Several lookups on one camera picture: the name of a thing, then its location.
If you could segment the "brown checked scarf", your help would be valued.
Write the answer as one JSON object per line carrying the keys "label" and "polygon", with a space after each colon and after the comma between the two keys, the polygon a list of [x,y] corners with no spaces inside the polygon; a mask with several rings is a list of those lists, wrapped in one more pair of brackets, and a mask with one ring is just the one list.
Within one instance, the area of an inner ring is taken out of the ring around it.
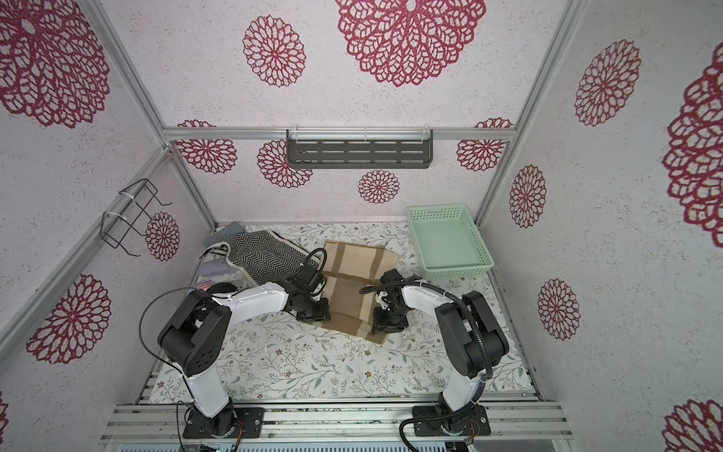
{"label": "brown checked scarf", "polygon": [[373,332],[373,312],[378,307],[376,296],[359,291],[378,286],[382,275],[397,267],[399,255],[383,247],[338,241],[326,242],[324,249],[328,259],[323,270],[327,278],[323,297],[329,301],[331,318],[314,325],[383,344],[386,334]]}

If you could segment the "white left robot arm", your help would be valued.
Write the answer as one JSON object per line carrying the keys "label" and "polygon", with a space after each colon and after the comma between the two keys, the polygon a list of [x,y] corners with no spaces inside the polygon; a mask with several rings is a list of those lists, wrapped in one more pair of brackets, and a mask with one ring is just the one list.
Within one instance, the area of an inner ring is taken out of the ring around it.
{"label": "white left robot arm", "polygon": [[169,360],[180,367],[195,414],[209,421],[231,420],[233,401],[217,367],[229,329],[278,312],[290,313],[302,322],[329,320],[329,302],[321,297],[324,282],[320,269],[304,264],[284,280],[247,289],[217,293],[186,290],[186,297],[160,331],[157,342]]}

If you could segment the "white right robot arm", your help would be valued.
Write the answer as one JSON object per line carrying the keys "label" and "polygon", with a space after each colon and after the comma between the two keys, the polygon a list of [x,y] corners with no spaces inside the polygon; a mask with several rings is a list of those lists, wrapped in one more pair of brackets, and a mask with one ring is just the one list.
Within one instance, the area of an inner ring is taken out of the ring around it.
{"label": "white right robot arm", "polygon": [[415,311],[436,321],[448,361],[453,366],[437,414],[430,422],[459,422],[474,410],[493,371],[509,352],[508,339],[484,296],[472,291],[463,296],[421,278],[386,272],[378,286],[365,286],[362,295],[374,296],[374,333],[401,333]]}

